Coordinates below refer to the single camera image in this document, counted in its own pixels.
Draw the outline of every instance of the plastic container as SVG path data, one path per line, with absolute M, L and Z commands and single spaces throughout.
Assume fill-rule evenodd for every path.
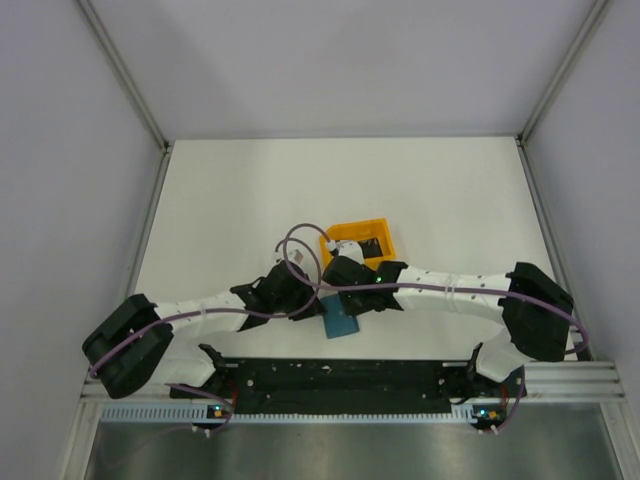
M 364 253 L 364 263 L 375 270 L 380 262 L 395 260 L 396 251 L 393 248 L 391 233 L 386 218 L 365 220 L 354 223 L 340 223 L 327 230 L 331 240 L 354 240 L 360 244 Z M 331 254 L 327 248 L 327 241 L 320 235 L 320 251 L 325 268 L 331 261 Z

